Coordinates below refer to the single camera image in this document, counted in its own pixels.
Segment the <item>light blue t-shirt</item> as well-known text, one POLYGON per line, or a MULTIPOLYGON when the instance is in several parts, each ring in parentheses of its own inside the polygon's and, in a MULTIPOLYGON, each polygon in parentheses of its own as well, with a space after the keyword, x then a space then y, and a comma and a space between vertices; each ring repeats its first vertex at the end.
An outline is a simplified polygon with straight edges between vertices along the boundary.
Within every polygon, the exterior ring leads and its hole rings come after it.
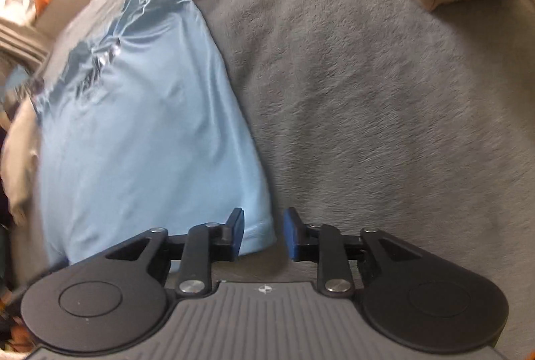
POLYGON ((125 0, 34 107, 51 262, 79 262, 152 228, 222 223, 236 208, 241 254, 274 244, 265 174, 193 0, 125 0))

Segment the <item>grey bed blanket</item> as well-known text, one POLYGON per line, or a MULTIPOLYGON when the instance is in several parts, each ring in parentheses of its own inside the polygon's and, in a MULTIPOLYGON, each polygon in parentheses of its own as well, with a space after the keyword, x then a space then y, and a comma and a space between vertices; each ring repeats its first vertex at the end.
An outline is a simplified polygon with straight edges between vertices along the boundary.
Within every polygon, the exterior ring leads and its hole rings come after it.
MULTIPOLYGON (((46 76, 124 0, 91 0, 46 76)), ((499 350, 534 350, 534 0, 194 0, 275 219, 376 227, 493 280, 499 350)))

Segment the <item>folded cream garment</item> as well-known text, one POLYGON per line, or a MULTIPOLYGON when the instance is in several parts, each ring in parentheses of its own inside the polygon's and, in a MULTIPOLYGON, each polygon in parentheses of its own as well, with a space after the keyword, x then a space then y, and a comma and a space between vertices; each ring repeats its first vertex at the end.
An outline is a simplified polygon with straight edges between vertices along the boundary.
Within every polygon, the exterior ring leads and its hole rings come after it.
POLYGON ((16 226, 27 222, 38 170, 41 130, 32 99, 18 107, 1 150, 1 180, 16 226))

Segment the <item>grey curtain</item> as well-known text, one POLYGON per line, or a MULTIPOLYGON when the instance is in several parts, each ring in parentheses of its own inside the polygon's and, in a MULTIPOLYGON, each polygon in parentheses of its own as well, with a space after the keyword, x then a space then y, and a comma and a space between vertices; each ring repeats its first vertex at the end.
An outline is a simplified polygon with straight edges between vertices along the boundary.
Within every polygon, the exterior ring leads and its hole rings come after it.
POLYGON ((36 70, 49 55, 52 41, 31 26, 1 18, 1 51, 36 70))

